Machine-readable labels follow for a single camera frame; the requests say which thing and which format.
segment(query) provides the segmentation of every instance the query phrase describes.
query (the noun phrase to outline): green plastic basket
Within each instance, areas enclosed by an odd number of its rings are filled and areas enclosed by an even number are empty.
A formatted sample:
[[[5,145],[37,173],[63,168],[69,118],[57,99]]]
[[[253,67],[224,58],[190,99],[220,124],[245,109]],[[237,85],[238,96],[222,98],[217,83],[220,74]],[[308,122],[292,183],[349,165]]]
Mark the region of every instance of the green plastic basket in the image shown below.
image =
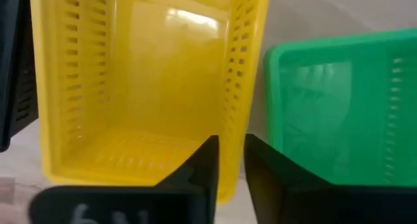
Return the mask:
[[[334,184],[417,186],[417,29],[276,46],[269,144]]]

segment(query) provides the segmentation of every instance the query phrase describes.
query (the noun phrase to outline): black object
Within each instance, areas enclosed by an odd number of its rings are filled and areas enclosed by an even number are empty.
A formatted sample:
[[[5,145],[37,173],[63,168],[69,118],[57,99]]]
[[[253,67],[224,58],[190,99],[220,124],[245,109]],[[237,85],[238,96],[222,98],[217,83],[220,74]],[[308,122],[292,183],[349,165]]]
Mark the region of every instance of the black object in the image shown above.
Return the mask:
[[[214,222],[219,169],[218,136],[210,137],[155,187],[62,186],[38,194],[32,224],[151,224]]]
[[[254,135],[245,169],[259,224],[417,223],[417,189],[332,185]]]
[[[38,118],[29,0],[0,0],[0,152]]]

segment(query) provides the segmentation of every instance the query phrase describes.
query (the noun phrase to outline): yellow plastic basket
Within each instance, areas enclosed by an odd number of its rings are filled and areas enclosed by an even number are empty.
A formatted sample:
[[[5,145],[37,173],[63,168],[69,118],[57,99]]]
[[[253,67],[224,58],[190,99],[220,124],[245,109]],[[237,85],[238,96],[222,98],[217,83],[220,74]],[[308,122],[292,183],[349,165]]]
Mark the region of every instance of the yellow plastic basket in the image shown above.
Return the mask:
[[[234,194],[268,0],[31,0],[45,174],[152,186],[220,135]]]

